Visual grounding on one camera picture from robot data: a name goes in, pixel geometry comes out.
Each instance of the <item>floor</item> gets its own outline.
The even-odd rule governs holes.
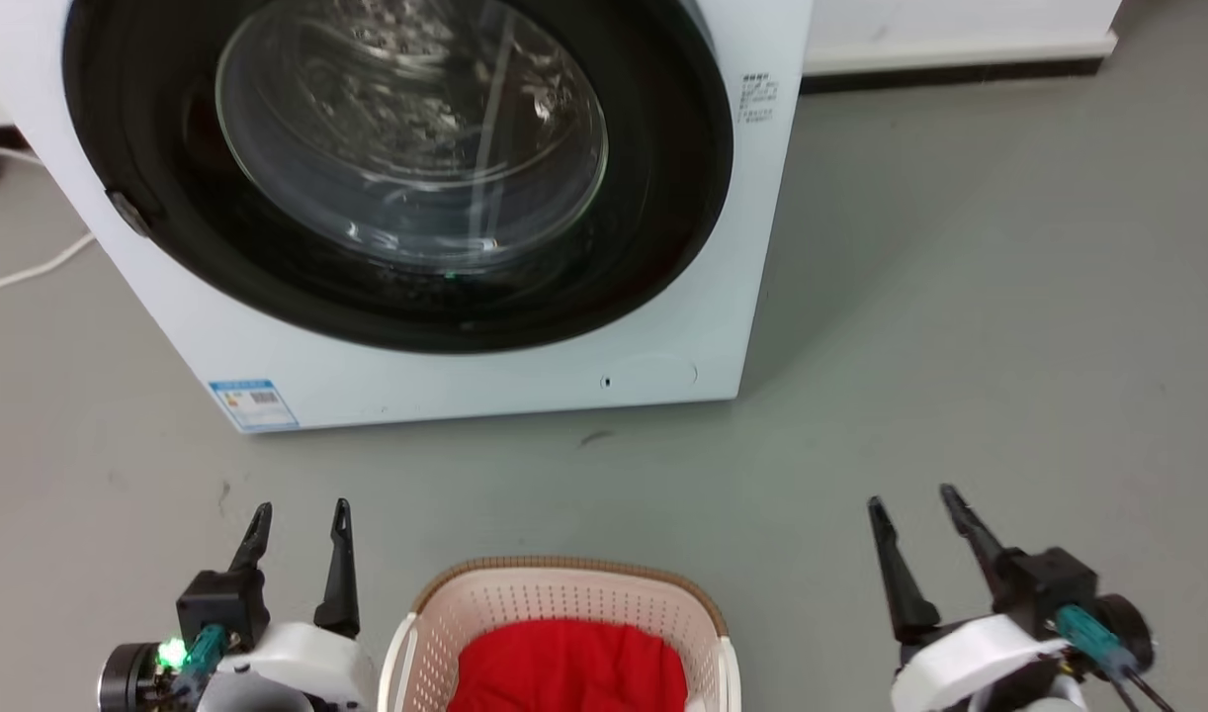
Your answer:
[[[1122,22],[1091,80],[802,100],[734,403],[244,438],[98,248],[0,293],[0,710],[86,704],[263,500],[269,609],[310,618],[341,496],[376,655],[452,563],[598,556],[710,591],[750,710],[887,710],[867,497],[948,619],[988,608],[943,481],[1128,596],[1208,710],[1208,0]],[[8,168],[0,274],[81,232]]]

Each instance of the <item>perforated plastic basket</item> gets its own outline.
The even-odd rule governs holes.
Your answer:
[[[662,636],[679,653],[690,699],[707,712],[739,712],[741,671],[709,596],[674,573],[586,558],[477,558],[441,573],[389,644],[378,712],[445,711],[459,683],[459,653],[517,621],[571,618],[621,623]]]

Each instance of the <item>brown basket rim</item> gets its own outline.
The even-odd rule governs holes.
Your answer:
[[[626,577],[652,579],[675,585],[687,591],[687,594],[702,604],[704,612],[709,613],[718,637],[727,637],[726,619],[719,612],[718,604],[714,603],[714,600],[702,587],[691,581],[690,578],[681,577],[679,573],[664,572],[661,568],[635,567],[632,563],[603,562],[599,558],[580,558],[575,556],[487,556],[467,560],[467,562],[454,565],[454,567],[437,573],[437,578],[429,581],[429,585],[424,586],[419,596],[416,596],[416,602],[411,606],[411,612],[416,617],[420,617],[432,596],[448,581],[463,577],[464,573],[486,572],[492,571],[492,568],[569,568],[569,571],[576,568],[580,572],[620,573]]]

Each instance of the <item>green led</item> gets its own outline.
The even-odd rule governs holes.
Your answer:
[[[180,637],[172,637],[156,646],[156,662],[164,667],[181,667],[187,659],[187,644]]]

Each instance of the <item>red cloth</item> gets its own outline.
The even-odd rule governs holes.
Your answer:
[[[683,712],[679,654],[609,623],[513,623],[459,656],[449,712]]]

